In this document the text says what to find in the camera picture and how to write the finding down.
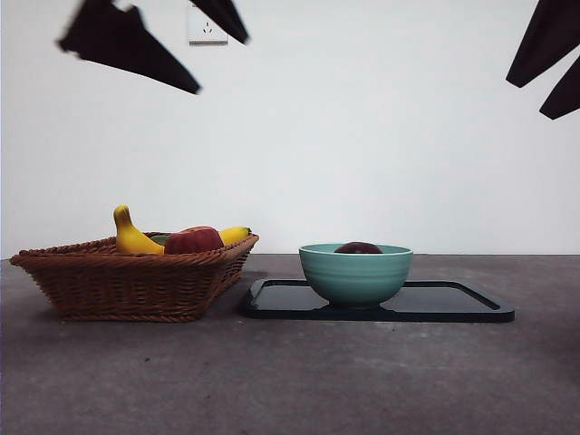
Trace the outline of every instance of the concrete surface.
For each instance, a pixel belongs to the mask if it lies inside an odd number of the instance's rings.
[[[298,257],[250,256],[195,323],[63,323],[3,261],[2,433],[580,433],[580,256],[414,257],[410,279],[476,285],[506,324],[236,314],[264,277]]]

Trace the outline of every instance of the woven basket rim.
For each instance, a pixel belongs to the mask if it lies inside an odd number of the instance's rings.
[[[163,232],[145,232],[145,235],[148,237],[155,236],[158,234],[168,234]],[[92,253],[92,252],[83,252],[83,249],[90,248],[93,246],[102,246],[102,245],[111,245],[114,244],[116,241],[115,236],[101,238],[98,240],[93,240],[89,242],[82,242],[78,244],[72,245],[62,245],[62,246],[51,246],[46,248],[39,248],[39,249],[28,249],[28,250],[21,250],[18,254],[12,256],[10,258],[10,263],[13,265],[17,265],[19,260],[24,259],[34,259],[34,258],[84,258],[90,260],[94,259],[104,259],[104,258],[115,258],[116,261],[123,261],[122,259],[127,259],[130,261],[135,261],[136,259],[143,259],[143,260],[151,260],[153,259],[156,262],[173,262],[173,261],[183,261],[183,260],[196,260],[196,259],[203,259],[209,256],[212,257],[222,257],[228,256],[231,251],[238,251],[241,248],[242,250],[245,248],[246,245],[253,246],[256,241],[259,239],[257,234],[250,233],[247,237],[237,241],[236,243],[223,246],[219,249],[212,249],[209,251],[192,253],[192,254],[166,254],[166,255],[159,255],[159,254],[124,254],[124,253]],[[69,250],[70,252],[54,252],[58,250]]]

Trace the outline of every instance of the green bowl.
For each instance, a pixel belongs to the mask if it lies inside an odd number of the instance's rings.
[[[382,254],[339,254],[342,243],[298,249],[308,284],[331,305],[374,308],[392,298],[407,279],[412,251],[407,247],[377,245]]]

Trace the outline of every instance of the banana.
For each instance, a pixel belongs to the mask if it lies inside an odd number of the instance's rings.
[[[112,215],[117,227],[117,252],[123,254],[163,254],[165,248],[141,233],[131,222],[129,207],[122,204]]]
[[[232,243],[239,242],[246,238],[251,233],[248,227],[230,227],[219,231],[221,241],[224,242],[224,247]]]

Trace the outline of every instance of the electrical socket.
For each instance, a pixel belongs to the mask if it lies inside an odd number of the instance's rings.
[[[189,45],[227,44],[227,33],[196,6],[188,8]]]

